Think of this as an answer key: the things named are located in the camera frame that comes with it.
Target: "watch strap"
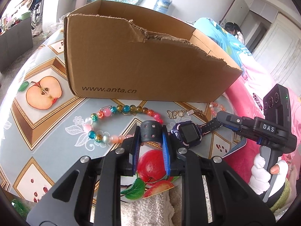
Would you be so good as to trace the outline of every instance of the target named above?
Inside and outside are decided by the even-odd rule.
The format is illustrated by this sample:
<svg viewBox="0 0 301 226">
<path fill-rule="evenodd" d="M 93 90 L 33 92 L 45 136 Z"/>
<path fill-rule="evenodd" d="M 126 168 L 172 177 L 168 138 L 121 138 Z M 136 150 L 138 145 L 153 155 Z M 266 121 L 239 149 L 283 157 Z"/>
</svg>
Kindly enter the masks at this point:
<svg viewBox="0 0 301 226">
<path fill-rule="evenodd" d="M 202 136 L 204 136 L 205 134 L 212 132 L 215 129 L 218 129 L 221 126 L 222 126 L 222 123 L 219 122 L 216 117 L 214 117 L 211 121 L 209 121 L 199 127 L 201 130 Z"/>
</svg>

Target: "screw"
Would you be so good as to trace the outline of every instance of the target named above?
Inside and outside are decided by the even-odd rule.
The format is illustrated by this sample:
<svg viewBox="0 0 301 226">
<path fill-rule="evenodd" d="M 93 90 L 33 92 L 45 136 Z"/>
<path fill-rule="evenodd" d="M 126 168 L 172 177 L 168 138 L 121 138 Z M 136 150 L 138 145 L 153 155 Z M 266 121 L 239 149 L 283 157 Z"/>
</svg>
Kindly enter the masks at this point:
<svg viewBox="0 0 301 226">
<path fill-rule="evenodd" d="M 180 154 L 186 154 L 186 153 L 187 153 L 187 149 L 186 149 L 186 148 L 179 148 L 179 149 L 178 149 L 178 152 L 179 152 Z"/>
<path fill-rule="evenodd" d="M 123 154 L 125 152 L 125 149 L 124 148 L 117 148 L 116 150 L 115 150 L 115 153 L 116 154 Z"/>
<path fill-rule="evenodd" d="M 80 158 L 80 162 L 81 163 L 86 163 L 88 161 L 89 161 L 89 157 L 88 156 L 83 156 L 83 157 Z"/>
<path fill-rule="evenodd" d="M 221 157 L 219 157 L 219 156 L 214 156 L 213 157 L 213 161 L 215 162 L 215 163 L 221 163 L 222 162 L 222 158 Z"/>
</svg>

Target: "person's hand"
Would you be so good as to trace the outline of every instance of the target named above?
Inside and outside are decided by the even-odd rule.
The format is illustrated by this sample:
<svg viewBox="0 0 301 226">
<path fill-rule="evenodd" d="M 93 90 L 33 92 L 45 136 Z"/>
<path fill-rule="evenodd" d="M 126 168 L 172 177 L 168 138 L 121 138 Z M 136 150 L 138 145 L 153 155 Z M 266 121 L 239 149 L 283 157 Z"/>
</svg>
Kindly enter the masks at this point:
<svg viewBox="0 0 301 226">
<path fill-rule="evenodd" d="M 275 194 L 285 183 L 285 178 L 288 172 L 288 164 L 279 160 L 275 166 L 270 170 L 271 174 L 264 169 L 265 160 L 260 154 L 257 154 L 254 158 L 254 165 L 252 167 L 252 176 L 250 178 L 249 186 L 258 195 L 267 191 L 270 187 L 269 180 L 271 174 L 278 174 L 274 186 L 271 190 L 269 197 Z"/>
</svg>

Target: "small pink beaded bracelet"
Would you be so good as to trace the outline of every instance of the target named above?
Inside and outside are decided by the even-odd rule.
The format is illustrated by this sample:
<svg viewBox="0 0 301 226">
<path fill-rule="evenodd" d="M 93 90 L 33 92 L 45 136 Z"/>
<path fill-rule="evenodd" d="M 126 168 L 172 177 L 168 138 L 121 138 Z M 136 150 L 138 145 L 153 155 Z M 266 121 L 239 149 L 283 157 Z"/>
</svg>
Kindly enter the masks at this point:
<svg viewBox="0 0 301 226">
<path fill-rule="evenodd" d="M 226 108 L 225 108 L 223 105 L 218 104 L 218 103 L 216 103 L 216 102 L 211 102 L 211 103 L 209 104 L 209 109 L 211 110 L 211 114 L 212 114 L 214 117 L 216 116 L 217 112 L 219 112 L 219 111 L 215 111 L 215 110 L 214 110 L 214 107 L 220 108 L 219 111 L 226 111 Z"/>
<path fill-rule="evenodd" d="M 158 121 L 160 124 L 163 124 L 163 120 L 161 119 L 160 114 L 154 112 L 153 110 L 149 110 L 148 108 L 142 108 L 141 106 L 136 107 L 135 105 L 117 105 L 115 106 L 106 106 L 104 108 L 101 108 L 97 113 L 92 113 L 90 117 L 85 119 L 85 124 L 83 125 L 84 131 L 88 133 L 88 137 L 90 139 L 94 139 L 97 143 L 104 142 L 106 144 L 109 143 L 122 143 L 124 139 L 132 137 L 132 135 L 128 134 L 126 136 L 124 135 L 100 135 L 96 134 L 95 131 L 93 131 L 93 122 L 96 122 L 99 119 L 103 119 L 105 117 L 109 117 L 112 114 L 115 113 L 122 113 L 124 115 L 128 115 L 130 113 L 143 113 L 147 114 L 151 117 L 153 117 L 156 121 Z"/>
</svg>

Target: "door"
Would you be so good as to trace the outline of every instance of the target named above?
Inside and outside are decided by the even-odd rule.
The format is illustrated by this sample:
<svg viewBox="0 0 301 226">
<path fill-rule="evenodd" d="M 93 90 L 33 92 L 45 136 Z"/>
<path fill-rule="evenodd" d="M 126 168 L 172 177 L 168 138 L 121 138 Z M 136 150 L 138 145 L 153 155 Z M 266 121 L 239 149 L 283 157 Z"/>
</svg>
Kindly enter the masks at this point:
<svg viewBox="0 0 301 226">
<path fill-rule="evenodd" d="M 301 94 L 301 30 L 278 14 L 253 56 L 275 81 Z"/>
<path fill-rule="evenodd" d="M 233 0 L 223 18 L 219 21 L 221 27 L 225 27 L 226 22 L 234 22 L 240 26 L 250 11 L 245 0 Z"/>
</svg>

